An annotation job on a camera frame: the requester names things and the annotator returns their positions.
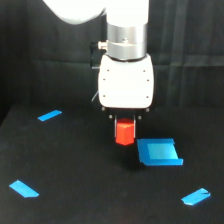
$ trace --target blue square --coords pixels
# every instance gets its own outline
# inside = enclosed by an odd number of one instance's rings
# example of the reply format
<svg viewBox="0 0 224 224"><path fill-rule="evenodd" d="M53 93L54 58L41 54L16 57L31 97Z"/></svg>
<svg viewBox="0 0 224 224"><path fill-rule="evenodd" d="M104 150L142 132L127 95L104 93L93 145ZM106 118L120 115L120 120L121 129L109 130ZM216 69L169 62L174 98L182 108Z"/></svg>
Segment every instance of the blue square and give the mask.
<svg viewBox="0 0 224 224"><path fill-rule="evenodd" d="M139 160L147 166L179 166L173 139L138 139Z"/></svg>
<svg viewBox="0 0 224 224"><path fill-rule="evenodd" d="M148 144L150 159L178 159L173 144Z"/></svg>

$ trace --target blue tape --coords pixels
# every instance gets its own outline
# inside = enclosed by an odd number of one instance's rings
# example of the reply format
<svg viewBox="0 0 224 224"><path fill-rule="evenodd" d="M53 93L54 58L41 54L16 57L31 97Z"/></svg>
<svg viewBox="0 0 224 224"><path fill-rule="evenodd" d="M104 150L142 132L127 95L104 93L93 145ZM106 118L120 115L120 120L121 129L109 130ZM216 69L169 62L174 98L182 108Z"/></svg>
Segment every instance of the blue tape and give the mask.
<svg viewBox="0 0 224 224"><path fill-rule="evenodd" d="M173 139L137 140L139 160L147 166L179 166L183 159L178 159Z"/></svg>
<svg viewBox="0 0 224 224"><path fill-rule="evenodd" d="M46 120L48 120L48 119L50 119L52 117L55 117L55 116L57 116L57 115L59 115L61 113L62 113L61 111L55 110L55 111L52 111L52 112L50 112L48 114L45 114L45 115L43 115L41 117L38 117L38 119L40 121L46 121Z"/></svg>
<svg viewBox="0 0 224 224"><path fill-rule="evenodd" d="M182 166L183 159L150 159L145 162L147 166Z"/></svg>
<svg viewBox="0 0 224 224"><path fill-rule="evenodd" d="M188 196L182 198L181 200L184 202L186 205L195 205L198 202L210 197L210 193L205 190L204 188L201 188L197 191L195 191L192 194L189 194Z"/></svg>
<svg viewBox="0 0 224 224"><path fill-rule="evenodd" d="M28 187L19 180L9 185L9 187L11 187L14 191L18 192L24 198L32 198L39 196L39 194L36 191L32 190L30 187Z"/></svg>
<svg viewBox="0 0 224 224"><path fill-rule="evenodd" d="M150 143L154 143L154 144L162 144L162 143L170 143L170 144L174 144L174 140L172 138L150 138L150 139L141 139L142 142L144 142L145 144L150 144Z"/></svg>

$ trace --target red object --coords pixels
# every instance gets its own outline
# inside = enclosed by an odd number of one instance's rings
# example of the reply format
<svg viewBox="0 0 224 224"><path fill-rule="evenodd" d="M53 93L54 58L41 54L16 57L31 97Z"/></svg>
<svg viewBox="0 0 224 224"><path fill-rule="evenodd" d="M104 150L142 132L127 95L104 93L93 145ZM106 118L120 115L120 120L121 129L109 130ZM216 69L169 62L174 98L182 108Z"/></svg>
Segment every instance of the red object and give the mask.
<svg viewBox="0 0 224 224"><path fill-rule="evenodd" d="M134 121L123 118L117 120L116 142L121 145L130 145L134 143Z"/></svg>

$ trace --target black background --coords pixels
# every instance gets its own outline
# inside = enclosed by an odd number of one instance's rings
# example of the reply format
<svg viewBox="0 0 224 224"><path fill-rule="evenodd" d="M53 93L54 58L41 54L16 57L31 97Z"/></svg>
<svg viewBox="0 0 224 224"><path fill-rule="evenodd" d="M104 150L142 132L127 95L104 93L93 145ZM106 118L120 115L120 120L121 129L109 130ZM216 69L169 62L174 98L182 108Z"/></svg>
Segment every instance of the black background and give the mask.
<svg viewBox="0 0 224 224"><path fill-rule="evenodd" d="M72 26L41 0L1 0L0 123L12 108L0 129L0 222L223 223L223 12L220 0L150 0L155 109L141 137L174 138L184 166L144 168L90 103L89 43L106 40L106 18ZM53 109L63 114L38 122ZM40 197L22 200L8 187L16 179ZM212 197L183 205L201 187Z"/></svg>

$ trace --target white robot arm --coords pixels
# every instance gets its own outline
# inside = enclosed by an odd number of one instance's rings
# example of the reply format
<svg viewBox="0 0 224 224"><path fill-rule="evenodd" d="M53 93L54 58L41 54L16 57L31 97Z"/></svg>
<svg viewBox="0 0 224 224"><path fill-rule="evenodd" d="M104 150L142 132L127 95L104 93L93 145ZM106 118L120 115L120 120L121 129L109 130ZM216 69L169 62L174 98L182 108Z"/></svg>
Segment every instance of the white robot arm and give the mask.
<svg viewBox="0 0 224 224"><path fill-rule="evenodd" d="M111 111L149 110L154 92L153 67L147 54L149 0L43 1L70 24L107 14L107 40L98 43L99 49L106 50L98 76L100 103ZM111 117L116 125L117 112ZM135 124L135 113L132 119Z"/></svg>
<svg viewBox="0 0 224 224"><path fill-rule="evenodd" d="M106 14L105 0L43 0L66 23L77 25Z"/></svg>

